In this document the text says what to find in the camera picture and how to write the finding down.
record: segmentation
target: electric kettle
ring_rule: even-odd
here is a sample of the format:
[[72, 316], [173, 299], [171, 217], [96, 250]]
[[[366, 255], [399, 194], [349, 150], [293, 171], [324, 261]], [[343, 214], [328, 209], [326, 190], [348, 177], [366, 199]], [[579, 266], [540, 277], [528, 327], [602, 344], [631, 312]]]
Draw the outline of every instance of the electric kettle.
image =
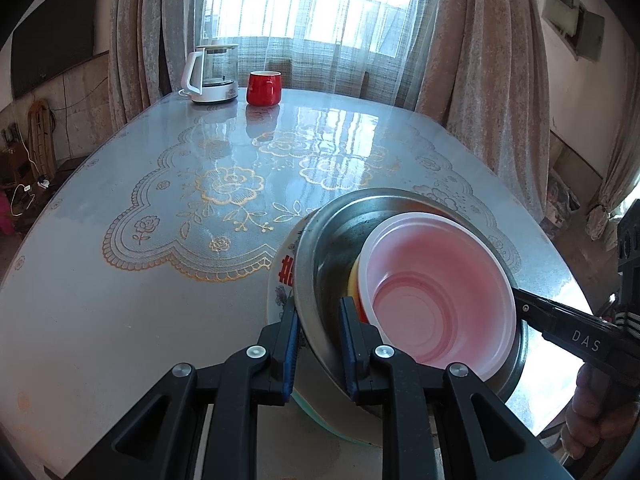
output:
[[196, 103], [231, 101], [238, 95], [238, 45], [210, 44], [190, 52], [182, 89]]

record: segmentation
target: finger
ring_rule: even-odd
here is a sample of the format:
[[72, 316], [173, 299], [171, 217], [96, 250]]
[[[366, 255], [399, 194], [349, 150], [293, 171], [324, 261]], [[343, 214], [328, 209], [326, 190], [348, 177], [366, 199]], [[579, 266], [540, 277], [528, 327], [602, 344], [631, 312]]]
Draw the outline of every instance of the finger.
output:
[[566, 426], [563, 426], [562, 430], [560, 430], [560, 440], [562, 441], [564, 450], [574, 460], [578, 460], [584, 455], [586, 448], [571, 436]]
[[578, 370], [578, 374], [575, 377], [575, 385], [580, 388], [588, 388], [589, 381], [591, 381], [591, 365], [585, 363]]
[[595, 446], [600, 440], [600, 429], [598, 425], [588, 418], [577, 415], [574, 410], [566, 410], [564, 413], [567, 430], [569, 434], [586, 447]]
[[600, 403], [588, 388], [578, 386], [571, 402], [574, 412], [586, 418], [596, 418], [600, 413]]
[[628, 435], [636, 424], [640, 403], [630, 402], [620, 406], [607, 415], [600, 425], [600, 434], [603, 438], [614, 438]]

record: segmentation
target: pink object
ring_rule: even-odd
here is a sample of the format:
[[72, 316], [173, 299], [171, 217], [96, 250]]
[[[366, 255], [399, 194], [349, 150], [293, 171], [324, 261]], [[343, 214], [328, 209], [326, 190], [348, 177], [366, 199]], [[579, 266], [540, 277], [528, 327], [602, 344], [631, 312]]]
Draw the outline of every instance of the pink object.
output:
[[0, 192], [0, 231], [6, 235], [15, 234], [14, 223], [11, 222], [11, 204], [3, 191]]
[[461, 362], [485, 381], [513, 345], [515, 303], [500, 263], [442, 216], [404, 213], [378, 225], [360, 253], [358, 289], [383, 341], [416, 362]]

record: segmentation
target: stainless steel bowl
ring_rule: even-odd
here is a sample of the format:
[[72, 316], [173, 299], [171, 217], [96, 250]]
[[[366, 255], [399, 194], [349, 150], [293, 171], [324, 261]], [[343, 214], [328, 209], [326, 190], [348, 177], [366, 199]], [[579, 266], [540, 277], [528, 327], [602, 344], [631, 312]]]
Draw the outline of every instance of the stainless steel bowl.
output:
[[[294, 296], [306, 340], [331, 380], [344, 392], [338, 336], [338, 300], [364, 241], [380, 222], [399, 213], [422, 211], [446, 216], [480, 238], [494, 253], [513, 286], [515, 281], [498, 251], [466, 219], [447, 207], [409, 191], [372, 188], [342, 195], [319, 209], [302, 232], [294, 264]], [[513, 347], [487, 385], [502, 399], [513, 393], [524, 366], [527, 330], [516, 326]]]

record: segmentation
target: white kettle handle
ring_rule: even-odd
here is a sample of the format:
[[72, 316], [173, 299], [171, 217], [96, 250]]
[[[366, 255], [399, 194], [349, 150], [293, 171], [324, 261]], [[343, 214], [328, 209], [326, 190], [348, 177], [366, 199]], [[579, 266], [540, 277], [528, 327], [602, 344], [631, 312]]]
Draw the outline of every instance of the white kettle handle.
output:
[[196, 65], [197, 59], [202, 56], [204, 56], [204, 52], [201, 50], [197, 52], [190, 52], [184, 65], [184, 72], [182, 72], [182, 88], [185, 91], [196, 95], [202, 95], [202, 88], [198, 88], [191, 84], [191, 75], [193, 75], [193, 67]]

